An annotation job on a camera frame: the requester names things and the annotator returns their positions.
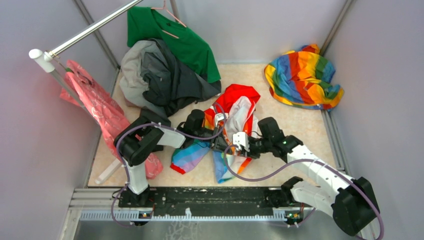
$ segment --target rainbow striped cloth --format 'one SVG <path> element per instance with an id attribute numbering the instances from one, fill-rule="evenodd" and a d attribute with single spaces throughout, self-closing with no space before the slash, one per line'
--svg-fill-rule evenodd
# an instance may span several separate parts
<path id="1" fill-rule="evenodd" d="M 271 95 L 298 108 L 328 110 L 342 99 L 343 89 L 330 84 L 334 73 L 331 62 L 319 55 L 316 44 L 286 52 L 264 69 Z"/>

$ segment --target gray garment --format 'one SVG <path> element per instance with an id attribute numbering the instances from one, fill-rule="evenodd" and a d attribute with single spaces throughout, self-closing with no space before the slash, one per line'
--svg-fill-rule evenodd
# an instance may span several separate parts
<path id="1" fill-rule="evenodd" d="M 122 59 L 120 82 L 125 99 L 161 116 L 205 101 L 221 92 L 221 82 L 208 83 L 179 61 L 163 40 L 138 41 Z"/>

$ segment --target clothing rack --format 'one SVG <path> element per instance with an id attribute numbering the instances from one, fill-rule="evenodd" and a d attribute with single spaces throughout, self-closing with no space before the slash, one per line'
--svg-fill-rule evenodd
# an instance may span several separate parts
<path id="1" fill-rule="evenodd" d="M 78 94 L 68 86 L 68 84 L 65 82 L 63 76 L 60 74 L 60 72 L 56 69 L 56 67 L 51 63 L 54 58 L 59 58 L 59 55 L 66 51 L 68 48 L 72 47 L 73 45 L 77 44 L 84 38 L 88 37 L 89 35 L 93 34 L 96 30 L 100 29 L 110 21 L 114 20 L 121 14 L 127 12 L 130 8 L 136 6 L 137 4 L 141 3 L 143 0 L 133 0 L 127 4 L 124 4 L 123 6 L 119 7 L 115 11 L 111 12 L 107 16 L 103 17 L 102 19 L 92 23 L 88 27 L 86 27 L 84 30 L 82 30 L 80 33 L 76 34 L 75 36 L 71 37 L 69 40 L 65 41 L 64 43 L 60 44 L 59 46 L 53 48 L 53 50 L 49 51 L 41 51 L 40 49 L 32 49 L 29 51 L 29 57 L 33 59 L 46 73 L 49 73 L 53 76 L 54 79 L 66 90 L 66 92 L 69 93 L 69 95 L 75 99 L 75 101 L 85 110 L 88 112 L 86 107 L 84 106 L 83 102 L 80 100 Z M 171 9 L 173 14 L 178 18 L 178 11 L 177 6 L 175 3 L 175 0 L 170 0 L 171 3 Z M 106 42 L 103 37 L 97 36 L 98 38 L 101 38 L 102 42 Z M 102 173 L 99 175 L 99 177 L 96 179 L 97 184 L 103 183 L 105 180 L 107 180 L 119 167 L 121 166 L 121 161 L 119 159 L 115 159 L 114 162 Z"/>

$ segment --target white wall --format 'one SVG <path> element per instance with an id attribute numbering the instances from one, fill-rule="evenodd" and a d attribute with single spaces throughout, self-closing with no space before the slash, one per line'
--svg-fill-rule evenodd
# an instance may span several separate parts
<path id="1" fill-rule="evenodd" d="M 70 0 L 0 1 L 0 239 L 55 240 L 73 189 L 82 187 L 99 127 L 59 99 L 60 86 L 32 61 L 85 28 Z M 67 50 L 103 86 L 115 71 L 94 37 Z"/>
<path id="2" fill-rule="evenodd" d="M 385 240 L 423 239 L 424 1 L 357 1 L 326 57 L 331 112 L 355 177 L 373 185 Z"/>
<path id="3" fill-rule="evenodd" d="M 98 20 L 129 1 L 84 0 L 84 4 Z M 344 2 L 176 0 L 180 19 L 209 43 L 218 63 L 267 63 L 301 45 L 321 46 Z M 144 0 L 140 4 L 162 5 L 162 0 Z M 164 10 L 160 12 L 170 17 Z M 103 27 L 101 33 L 120 62 L 128 50 L 126 13 Z"/>

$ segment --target white pipe connector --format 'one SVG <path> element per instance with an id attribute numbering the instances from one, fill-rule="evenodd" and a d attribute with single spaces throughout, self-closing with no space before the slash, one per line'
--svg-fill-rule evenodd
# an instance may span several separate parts
<path id="1" fill-rule="evenodd" d="M 46 73 L 55 70 L 55 66 L 50 62 L 53 58 L 47 52 L 40 49 L 32 49 L 29 51 L 29 57 L 33 59 Z"/>

